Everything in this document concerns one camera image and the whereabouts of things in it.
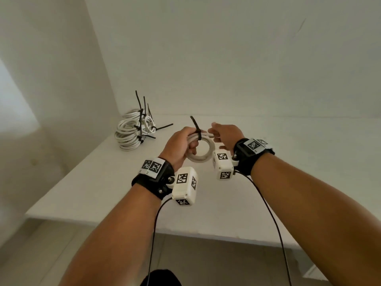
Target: wrist strap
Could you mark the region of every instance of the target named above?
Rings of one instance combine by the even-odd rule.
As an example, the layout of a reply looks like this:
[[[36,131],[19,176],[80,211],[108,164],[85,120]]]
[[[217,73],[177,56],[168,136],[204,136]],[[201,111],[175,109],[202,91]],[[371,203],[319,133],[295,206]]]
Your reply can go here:
[[[168,178],[174,176],[172,165],[162,158],[145,160],[139,174],[132,180],[131,185],[135,183],[145,187],[160,200],[170,194],[172,190],[166,186]]]
[[[256,161],[265,153],[275,155],[271,146],[263,139],[240,139],[234,146],[234,157],[239,161],[234,168],[248,176]]]

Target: floor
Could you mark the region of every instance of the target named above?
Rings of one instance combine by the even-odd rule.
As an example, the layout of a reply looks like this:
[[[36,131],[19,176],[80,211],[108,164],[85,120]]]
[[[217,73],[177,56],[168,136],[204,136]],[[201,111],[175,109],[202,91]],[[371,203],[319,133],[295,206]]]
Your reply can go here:
[[[93,227],[45,221],[0,268],[0,285],[56,286]],[[329,286],[300,276],[287,251],[293,286]],[[140,285],[148,260],[131,285]],[[152,269],[170,269],[183,286],[286,286],[281,249],[173,235],[156,235]]]

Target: white cable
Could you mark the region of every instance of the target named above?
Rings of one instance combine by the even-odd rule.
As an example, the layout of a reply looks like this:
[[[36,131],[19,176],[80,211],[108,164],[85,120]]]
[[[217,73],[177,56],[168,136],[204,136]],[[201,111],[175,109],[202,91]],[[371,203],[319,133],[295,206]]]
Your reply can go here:
[[[119,147],[123,151],[131,151],[136,149],[140,144],[140,109],[133,109],[126,112],[118,125],[115,132],[115,139]],[[152,135],[156,132],[156,125],[154,120],[149,116],[144,116],[145,112],[142,110],[141,129],[142,135]]]
[[[213,134],[207,133],[207,132],[202,132],[201,133],[201,140],[204,140],[209,144],[208,152],[206,154],[204,154],[203,156],[196,156],[194,154],[188,154],[187,155],[188,159],[193,161],[193,162],[206,162],[206,161],[210,160],[210,158],[212,157],[213,150],[216,149],[215,143],[210,139],[211,137],[213,137]],[[188,144],[190,144],[192,141],[198,140],[198,133],[193,133],[193,134],[189,135],[187,140],[188,140]]]

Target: person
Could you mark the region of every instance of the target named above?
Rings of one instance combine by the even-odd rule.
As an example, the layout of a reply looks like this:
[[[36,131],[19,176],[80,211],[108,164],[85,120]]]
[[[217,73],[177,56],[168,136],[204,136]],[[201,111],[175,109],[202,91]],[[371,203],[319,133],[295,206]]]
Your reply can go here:
[[[187,136],[195,130],[184,127],[176,132],[159,155],[174,171],[182,166],[188,152],[196,154],[198,141],[187,143]],[[244,138],[235,125],[212,123],[208,132],[228,151]],[[369,211],[270,153],[255,162],[251,178],[333,285],[381,285],[381,223]],[[154,194],[134,184],[83,243],[60,286],[122,285],[134,279],[150,246],[160,204]]]

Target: white wall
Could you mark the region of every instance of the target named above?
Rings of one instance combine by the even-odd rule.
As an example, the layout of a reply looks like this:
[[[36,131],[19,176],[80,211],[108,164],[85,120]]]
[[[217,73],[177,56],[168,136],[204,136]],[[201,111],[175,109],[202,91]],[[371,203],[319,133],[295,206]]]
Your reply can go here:
[[[0,245],[63,177],[60,160],[0,60]]]
[[[381,116],[381,0],[86,3],[121,112]]]
[[[68,169],[118,112],[84,0],[0,0],[0,58]]]

